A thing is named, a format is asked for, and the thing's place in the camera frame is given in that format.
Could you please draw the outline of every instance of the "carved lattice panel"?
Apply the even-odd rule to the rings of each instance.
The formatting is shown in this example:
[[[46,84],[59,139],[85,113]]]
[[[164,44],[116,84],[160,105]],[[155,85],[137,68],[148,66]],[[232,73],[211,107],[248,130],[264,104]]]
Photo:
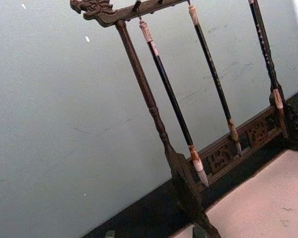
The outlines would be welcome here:
[[[266,134],[270,131],[270,125],[264,119],[247,130],[247,136],[251,146],[254,146],[265,139]]]
[[[233,155],[229,151],[227,145],[224,145],[212,154],[210,154],[207,157],[207,160],[211,165],[212,172],[217,173],[230,163],[232,157]]]

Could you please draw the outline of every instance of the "hanging loop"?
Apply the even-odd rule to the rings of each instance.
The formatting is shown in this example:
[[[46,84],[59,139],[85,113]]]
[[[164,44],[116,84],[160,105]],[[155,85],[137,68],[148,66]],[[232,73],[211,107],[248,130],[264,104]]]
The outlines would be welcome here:
[[[134,7],[133,7],[133,12],[137,13],[137,16],[139,17],[139,19],[141,20],[141,14],[140,14],[140,10],[139,10],[139,6],[141,4],[141,0],[137,0]]]

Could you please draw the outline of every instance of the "black brush handle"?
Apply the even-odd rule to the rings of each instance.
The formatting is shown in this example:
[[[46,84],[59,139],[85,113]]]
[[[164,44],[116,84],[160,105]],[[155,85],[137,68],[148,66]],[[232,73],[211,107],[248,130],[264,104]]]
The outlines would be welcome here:
[[[195,25],[195,30],[196,30],[197,35],[199,37],[199,40],[200,40],[204,55],[206,57],[209,69],[211,71],[213,81],[214,81],[215,86],[217,88],[219,98],[220,98],[220,101],[221,101],[221,104],[222,104],[222,107],[223,107],[223,110],[224,110],[224,113],[225,113],[225,117],[226,117],[227,120],[230,120],[232,117],[230,115],[228,105],[227,105],[227,102],[226,102],[226,98],[225,98],[225,95],[224,95],[224,92],[223,92],[223,89],[222,89],[222,86],[221,86],[221,82],[220,82],[217,70],[215,68],[215,65],[213,63],[212,56],[211,56],[210,50],[208,48],[207,42],[205,40],[205,37],[203,35],[200,24]]]
[[[193,142],[192,142],[192,138],[191,138],[191,135],[189,133],[189,130],[188,130],[188,127],[185,123],[185,120],[183,118],[183,115],[182,115],[182,112],[180,110],[180,107],[179,107],[179,104],[176,100],[176,97],[174,95],[174,92],[172,90],[172,87],[171,87],[171,84],[170,84],[170,81],[168,79],[168,76],[165,72],[165,69],[163,67],[163,64],[161,62],[161,59],[160,59],[160,56],[159,56],[159,52],[158,52],[158,49],[156,48],[155,44],[154,44],[154,41],[150,35],[150,32],[149,32],[149,29],[148,29],[148,26],[147,26],[147,23],[144,21],[144,20],[141,20],[140,21],[140,27],[144,33],[144,36],[145,36],[145,39],[147,41],[147,44],[149,46],[149,49],[150,49],[150,52],[152,54],[152,57],[153,57],[153,60],[154,60],[154,63],[159,71],[159,74],[160,74],[160,77],[162,79],[162,82],[164,84],[164,87],[167,91],[167,94],[168,94],[168,97],[171,101],[171,104],[172,104],[172,107],[173,107],[173,110],[177,116],[177,119],[179,121],[179,124],[180,124],[180,127],[181,127],[181,130],[183,132],[183,135],[184,135],[184,138],[187,142],[187,145],[193,145]]]
[[[273,63],[272,54],[271,54],[268,38],[266,35],[266,30],[265,30],[262,14],[260,12],[260,8],[258,5],[258,1],[257,0],[248,0],[248,1],[249,1],[250,9],[252,11],[259,43],[260,43],[262,53],[263,53],[263,56],[265,59],[266,68],[268,70],[268,75],[269,75],[269,78],[270,78],[270,81],[272,84],[272,88],[277,89],[278,83],[277,83],[275,65]]]

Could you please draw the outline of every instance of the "turned wooden column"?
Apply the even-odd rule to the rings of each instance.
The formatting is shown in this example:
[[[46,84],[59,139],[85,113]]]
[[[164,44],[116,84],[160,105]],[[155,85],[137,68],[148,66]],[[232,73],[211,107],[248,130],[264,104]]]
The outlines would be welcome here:
[[[170,144],[168,134],[165,131],[164,124],[163,124],[160,114],[159,114],[159,109],[156,105],[154,96],[153,96],[150,86],[148,84],[144,70],[140,64],[139,59],[138,59],[136,50],[135,50],[133,43],[130,39],[128,30],[127,30],[127,26],[126,26],[126,22],[123,20],[120,20],[120,21],[116,22],[115,25],[116,25],[116,28],[117,28],[117,30],[120,34],[120,37],[123,41],[129,61],[130,61],[131,66],[134,70],[137,82],[138,82],[140,90],[143,94],[146,105],[147,105],[149,112],[154,120],[155,127],[156,127],[157,131],[159,132],[159,136],[163,143],[167,160],[168,160],[169,164],[170,164],[170,162],[176,163],[176,161],[174,161],[174,158],[172,156],[173,154],[175,155],[176,152]]]

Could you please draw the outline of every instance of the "brush handle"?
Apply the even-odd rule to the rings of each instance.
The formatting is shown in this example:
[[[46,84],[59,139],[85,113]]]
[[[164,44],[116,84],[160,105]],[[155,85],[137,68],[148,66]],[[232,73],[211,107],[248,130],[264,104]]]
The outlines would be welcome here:
[[[275,65],[272,59],[272,54],[269,46],[269,41],[267,38],[262,14],[260,12],[259,4],[257,0],[248,0],[250,9],[253,15],[254,23],[256,26],[256,31],[258,35],[258,40],[262,49],[262,53],[265,59],[266,68],[268,71],[268,75],[271,81],[271,89],[274,94],[275,104],[278,109],[278,116],[279,121],[281,124],[281,128],[283,131],[284,138],[288,138],[288,132],[287,127],[285,124],[285,112],[284,112],[284,96],[281,96],[281,93],[279,91],[279,83],[277,81],[276,71],[275,71]]]
[[[193,144],[192,138],[191,138],[191,135],[189,133],[188,127],[187,127],[187,125],[185,123],[185,120],[183,118],[182,112],[180,110],[180,107],[179,107],[178,102],[176,100],[176,97],[174,95],[174,92],[172,90],[172,87],[171,87],[171,84],[169,82],[168,76],[167,76],[167,74],[165,72],[165,69],[163,67],[163,64],[161,62],[161,59],[160,59],[160,56],[159,56],[159,51],[158,51],[158,49],[157,49],[157,47],[156,47],[156,45],[155,45],[155,43],[153,41],[153,38],[151,36],[151,33],[149,31],[149,28],[148,28],[148,25],[147,25],[146,21],[141,20],[139,22],[139,24],[140,24],[140,28],[141,28],[141,30],[143,32],[143,35],[145,37],[145,40],[146,40],[146,42],[147,42],[147,44],[149,46],[149,49],[150,49],[150,52],[152,54],[154,63],[155,63],[155,65],[156,65],[156,67],[157,67],[157,69],[159,71],[159,74],[160,74],[160,77],[161,77],[162,82],[164,84],[164,87],[165,87],[165,89],[167,91],[168,97],[169,97],[169,99],[171,101],[171,104],[172,104],[172,107],[174,109],[174,112],[175,112],[175,114],[177,116],[177,119],[179,121],[181,130],[183,132],[183,135],[185,137],[185,140],[187,142],[187,145],[190,146],[190,145]]]
[[[213,81],[214,81],[215,86],[217,88],[217,91],[218,91],[218,94],[219,94],[219,97],[220,97],[220,101],[221,101],[221,104],[222,104],[222,107],[223,107],[223,110],[224,110],[224,113],[225,113],[225,117],[226,117],[227,121],[229,121],[231,119],[231,115],[230,115],[228,105],[227,105],[227,102],[226,102],[226,99],[225,99],[225,95],[224,95],[224,92],[223,92],[223,89],[222,89],[222,86],[221,86],[221,82],[220,82],[217,70],[215,68],[215,65],[214,65],[214,62],[213,62],[213,59],[212,59],[211,52],[209,50],[208,44],[207,44],[207,42],[205,40],[205,37],[203,35],[202,28],[200,26],[199,19],[198,19],[198,16],[197,16],[196,8],[193,5],[189,6],[189,13],[191,15],[195,30],[196,30],[197,35],[199,37],[199,40],[200,40],[204,55],[206,57],[209,69],[210,69],[211,74],[212,74]]]
[[[221,82],[220,82],[217,70],[215,68],[214,62],[212,60],[211,52],[209,50],[208,44],[207,44],[207,42],[205,40],[205,37],[203,35],[202,28],[200,26],[200,22],[199,22],[199,19],[198,19],[196,8],[193,5],[189,5],[189,13],[190,13],[190,16],[192,18],[192,21],[193,21],[195,30],[197,32],[197,35],[199,37],[199,40],[200,40],[200,43],[201,43],[205,58],[207,60],[207,63],[208,63],[208,66],[209,66],[213,81],[215,83],[215,87],[218,91],[218,95],[219,95],[219,98],[220,98],[220,101],[221,101],[221,104],[222,104],[222,108],[223,108],[223,111],[224,111],[224,114],[225,114],[225,117],[226,117],[227,125],[229,127],[229,131],[230,131],[230,134],[231,134],[231,138],[234,141],[234,143],[236,144],[238,154],[241,155],[241,146],[240,146],[240,143],[239,143],[238,133],[237,133],[237,130],[234,126],[232,117],[230,115],[229,108],[228,108],[228,105],[227,105],[227,102],[226,102],[226,98],[225,98],[225,95],[224,95],[224,92],[223,92],[223,89],[222,89],[222,86],[221,86]]]
[[[275,65],[272,59],[272,54],[271,54],[265,26],[264,26],[262,14],[260,12],[260,8],[258,5],[258,1],[257,0],[248,0],[248,1],[253,15],[254,23],[256,26],[259,43],[265,59],[266,68],[268,70],[268,75],[271,80],[272,88],[277,89],[278,82],[277,82],[277,76],[275,71]]]

